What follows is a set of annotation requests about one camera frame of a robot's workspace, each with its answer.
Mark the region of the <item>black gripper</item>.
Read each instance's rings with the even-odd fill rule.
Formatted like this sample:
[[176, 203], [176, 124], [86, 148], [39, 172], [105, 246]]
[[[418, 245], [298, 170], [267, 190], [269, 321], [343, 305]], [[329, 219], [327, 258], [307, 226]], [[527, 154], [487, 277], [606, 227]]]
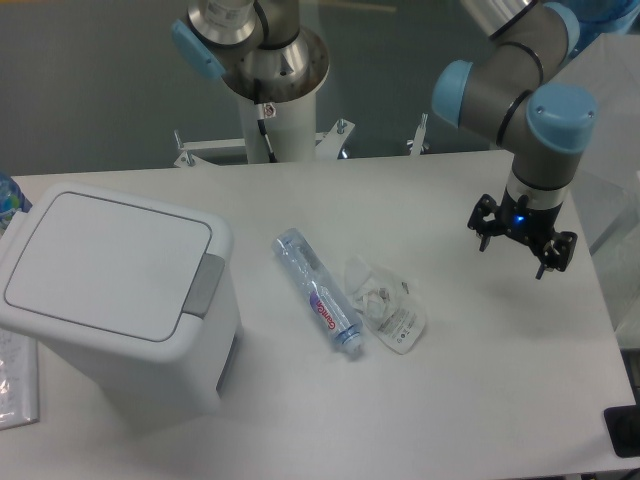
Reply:
[[507, 186], [500, 208], [490, 195], [481, 196], [472, 209], [467, 227], [479, 238], [480, 252], [499, 235], [534, 247], [534, 255], [540, 262], [535, 278], [540, 280], [547, 271], [564, 272], [574, 255], [578, 235], [555, 230], [561, 207], [561, 189]]

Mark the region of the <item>robot base with white pedestal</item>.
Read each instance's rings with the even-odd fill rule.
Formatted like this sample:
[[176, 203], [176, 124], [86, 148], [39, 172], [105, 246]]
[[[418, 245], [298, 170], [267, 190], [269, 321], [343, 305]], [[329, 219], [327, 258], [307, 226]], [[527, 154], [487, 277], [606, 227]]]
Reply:
[[222, 80], [237, 102], [243, 137], [259, 120], [278, 132], [317, 132], [316, 94], [329, 72], [323, 40], [300, 20], [297, 1], [192, 1], [170, 27], [182, 58]]

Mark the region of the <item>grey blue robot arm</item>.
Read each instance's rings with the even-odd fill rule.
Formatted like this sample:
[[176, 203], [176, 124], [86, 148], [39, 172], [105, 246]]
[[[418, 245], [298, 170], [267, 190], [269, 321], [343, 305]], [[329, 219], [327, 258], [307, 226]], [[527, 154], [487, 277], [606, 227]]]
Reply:
[[505, 236], [538, 259], [539, 275], [563, 272], [577, 235], [556, 230], [555, 222], [598, 114], [586, 89], [554, 80], [578, 43], [579, 21], [558, 2], [462, 5], [495, 49], [478, 64], [450, 63], [434, 87], [432, 110], [513, 155], [502, 199], [483, 195], [468, 227], [482, 249]]

